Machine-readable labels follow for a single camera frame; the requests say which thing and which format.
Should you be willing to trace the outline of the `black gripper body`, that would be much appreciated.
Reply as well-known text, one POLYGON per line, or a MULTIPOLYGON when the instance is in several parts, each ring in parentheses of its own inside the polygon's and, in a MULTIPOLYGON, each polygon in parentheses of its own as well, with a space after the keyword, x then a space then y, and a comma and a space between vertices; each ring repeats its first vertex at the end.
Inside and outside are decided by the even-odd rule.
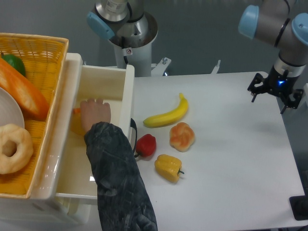
POLYGON ((268 93, 276 97, 288 98, 290 95, 298 94, 301 89, 294 88, 299 75, 297 68, 292 66, 273 66, 267 78, 263 82, 263 93, 268 93))

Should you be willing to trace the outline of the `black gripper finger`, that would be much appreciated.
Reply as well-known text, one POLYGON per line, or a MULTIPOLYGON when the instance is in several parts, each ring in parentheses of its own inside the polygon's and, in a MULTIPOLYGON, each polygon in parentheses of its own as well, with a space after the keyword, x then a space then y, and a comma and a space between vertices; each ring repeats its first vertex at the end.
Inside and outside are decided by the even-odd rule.
POLYGON ((253 103, 257 95, 266 93, 266 79, 260 73, 256 73, 247 90, 251 93, 253 97, 251 100, 251 102, 253 103))
POLYGON ((287 108, 297 109, 303 95, 303 89, 295 89, 291 94, 280 92, 280 99, 284 104, 280 114, 283 114, 287 108))

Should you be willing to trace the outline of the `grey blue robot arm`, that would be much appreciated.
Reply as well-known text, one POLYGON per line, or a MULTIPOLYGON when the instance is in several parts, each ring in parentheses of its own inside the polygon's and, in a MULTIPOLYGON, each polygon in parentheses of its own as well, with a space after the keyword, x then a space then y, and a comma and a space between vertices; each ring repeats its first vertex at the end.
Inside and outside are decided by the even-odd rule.
MULTIPOLYGON (((267 77, 256 74, 248 90, 253 97, 268 93, 296 109, 308 90, 294 84, 308 64, 308 15, 288 18, 293 0, 266 0, 261 6, 248 6, 240 19, 239 33, 278 48, 279 56, 267 77)), ((152 42, 158 25, 144 10, 142 0, 100 0, 87 15, 87 23, 100 38, 114 47, 119 68, 132 65, 137 77, 160 76, 170 61, 166 58, 152 66, 152 42)))

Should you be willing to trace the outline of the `camouflage sleeved forearm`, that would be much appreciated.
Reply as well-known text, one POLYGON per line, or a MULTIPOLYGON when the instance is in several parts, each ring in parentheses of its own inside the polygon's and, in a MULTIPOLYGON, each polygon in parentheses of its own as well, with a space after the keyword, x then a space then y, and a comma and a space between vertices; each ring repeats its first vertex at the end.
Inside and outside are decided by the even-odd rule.
POLYGON ((122 130, 94 124, 84 137, 97 184, 97 204, 104 231, 156 231, 151 200, 122 130))

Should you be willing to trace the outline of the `person's hand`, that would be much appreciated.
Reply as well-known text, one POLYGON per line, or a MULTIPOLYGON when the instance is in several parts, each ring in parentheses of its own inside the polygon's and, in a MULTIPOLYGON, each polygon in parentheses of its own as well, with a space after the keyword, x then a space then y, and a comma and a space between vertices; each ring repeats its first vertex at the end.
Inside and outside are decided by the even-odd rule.
POLYGON ((80 103, 81 125, 85 132, 100 122, 111 122, 110 104, 103 99, 88 99, 80 103))

